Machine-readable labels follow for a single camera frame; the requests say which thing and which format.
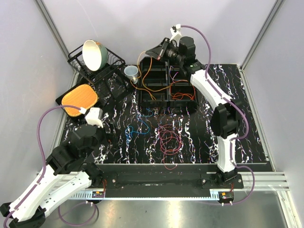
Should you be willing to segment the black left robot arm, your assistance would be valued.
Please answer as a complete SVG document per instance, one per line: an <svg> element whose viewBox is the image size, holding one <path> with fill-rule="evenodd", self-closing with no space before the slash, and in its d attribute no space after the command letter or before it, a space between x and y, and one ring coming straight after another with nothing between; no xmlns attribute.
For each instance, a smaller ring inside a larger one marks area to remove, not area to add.
<svg viewBox="0 0 304 228"><path fill-rule="evenodd" d="M105 188L108 177L94 163L86 162L101 144L116 144L117 129L84 124L70 139L54 148L29 187L0 212L5 228L39 228L46 218L70 197L86 188Z"/></svg>

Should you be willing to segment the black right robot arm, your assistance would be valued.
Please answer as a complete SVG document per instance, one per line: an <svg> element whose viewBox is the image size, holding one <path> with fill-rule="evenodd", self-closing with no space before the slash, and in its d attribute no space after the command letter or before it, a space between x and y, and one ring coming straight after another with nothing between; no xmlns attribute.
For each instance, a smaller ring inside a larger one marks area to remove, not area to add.
<svg viewBox="0 0 304 228"><path fill-rule="evenodd" d="M165 38L159 45L145 51L146 55L179 67L182 75L206 98L213 115L210 126L218 140L217 172L212 180L227 188L237 177L235 144L242 113L239 102L226 94L208 75L208 70L196 59L196 46L191 37L181 37L176 46Z"/></svg>

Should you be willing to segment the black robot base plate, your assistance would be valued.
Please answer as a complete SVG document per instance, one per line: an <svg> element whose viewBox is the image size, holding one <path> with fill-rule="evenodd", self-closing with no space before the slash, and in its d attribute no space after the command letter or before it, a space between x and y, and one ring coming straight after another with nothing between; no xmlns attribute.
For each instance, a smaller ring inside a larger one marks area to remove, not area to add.
<svg viewBox="0 0 304 228"><path fill-rule="evenodd" d="M179 164L172 170L163 164L103 164L98 167L106 180L107 200L213 198L212 190L244 188L241 174L221 182L215 164Z"/></svg>

